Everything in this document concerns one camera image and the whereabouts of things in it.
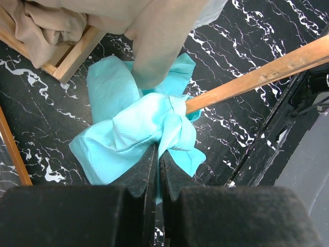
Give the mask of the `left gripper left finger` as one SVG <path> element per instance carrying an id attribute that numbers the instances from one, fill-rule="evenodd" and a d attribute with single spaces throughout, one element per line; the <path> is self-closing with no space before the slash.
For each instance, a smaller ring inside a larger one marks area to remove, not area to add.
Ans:
<path id="1" fill-rule="evenodd" d="M 109 185 L 21 186 L 1 198 L 1 246 L 152 246 L 157 145 Z"/>

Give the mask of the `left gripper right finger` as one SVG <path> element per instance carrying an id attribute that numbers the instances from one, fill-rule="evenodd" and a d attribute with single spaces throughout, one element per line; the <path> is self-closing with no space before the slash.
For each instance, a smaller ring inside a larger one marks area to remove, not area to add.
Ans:
<path id="1" fill-rule="evenodd" d="M 205 187 L 160 158 L 165 246 L 322 246 L 297 195 L 273 186 Z"/>

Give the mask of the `teal t shirt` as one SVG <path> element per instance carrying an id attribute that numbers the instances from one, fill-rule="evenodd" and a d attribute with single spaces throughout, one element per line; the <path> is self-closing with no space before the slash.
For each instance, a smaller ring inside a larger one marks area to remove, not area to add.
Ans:
<path id="1" fill-rule="evenodd" d="M 193 122 L 200 112 L 186 114 L 184 94 L 195 62 L 180 55 L 165 80 L 140 90 L 131 74 L 133 63 L 109 56 L 91 65 L 87 89 L 93 124 L 69 147 L 88 181 L 106 185 L 135 165 L 152 144 L 169 151 L 176 164 L 193 176 L 206 156 L 196 149 Z"/>

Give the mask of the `wooden hanger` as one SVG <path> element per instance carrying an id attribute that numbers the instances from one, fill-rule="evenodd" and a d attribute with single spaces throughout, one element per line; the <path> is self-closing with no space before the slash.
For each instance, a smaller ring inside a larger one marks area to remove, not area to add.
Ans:
<path id="1" fill-rule="evenodd" d="M 328 62 L 328 35 L 316 39 L 241 77 L 186 101 L 190 114 L 215 103 L 254 90 Z"/>

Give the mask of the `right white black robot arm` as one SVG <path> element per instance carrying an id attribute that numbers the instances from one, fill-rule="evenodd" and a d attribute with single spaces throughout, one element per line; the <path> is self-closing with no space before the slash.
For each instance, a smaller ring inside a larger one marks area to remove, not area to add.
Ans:
<path id="1" fill-rule="evenodd" d="M 328 62 L 301 73 L 298 78 L 301 80 L 290 99 L 290 105 L 294 108 L 290 114 L 292 118 L 317 107 L 328 106 L 328 96 L 314 103 L 318 95 L 328 93 Z"/>

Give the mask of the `white printed t shirt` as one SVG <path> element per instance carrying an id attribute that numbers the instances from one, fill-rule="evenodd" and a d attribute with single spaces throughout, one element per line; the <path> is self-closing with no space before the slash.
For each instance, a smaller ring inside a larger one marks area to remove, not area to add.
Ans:
<path id="1" fill-rule="evenodd" d="M 193 29 L 208 25 L 217 20 L 226 3 L 227 0 L 209 0 L 194 23 Z"/>

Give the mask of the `orange wooden shelf rack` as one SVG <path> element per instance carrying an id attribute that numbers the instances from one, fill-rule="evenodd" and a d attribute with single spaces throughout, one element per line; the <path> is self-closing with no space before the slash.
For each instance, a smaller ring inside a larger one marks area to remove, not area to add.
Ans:
<path id="1" fill-rule="evenodd" d="M 18 172 L 18 176 L 20 178 L 21 184 L 24 186 L 32 186 L 32 181 L 28 175 L 25 164 L 22 160 L 17 145 L 14 141 L 13 135 L 10 131 L 9 125 L 7 123 L 7 120 L 4 116 L 2 109 L 1 109 L 1 136 L 4 140 L 4 143 L 6 144 L 11 161 L 13 162 L 15 169 Z"/>

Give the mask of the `wooden clothes rack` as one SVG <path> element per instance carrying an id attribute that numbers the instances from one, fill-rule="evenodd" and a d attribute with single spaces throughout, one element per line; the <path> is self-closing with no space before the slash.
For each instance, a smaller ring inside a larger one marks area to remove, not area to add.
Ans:
<path id="1" fill-rule="evenodd" d="M 28 59 L 26 48 L 22 42 L 15 38 L 14 31 L 14 20 L 1 8 L 1 41 Z M 93 26 L 87 26 L 79 42 L 75 45 L 59 46 L 51 59 L 41 69 L 60 83 L 66 84 L 104 36 L 104 31 Z"/>

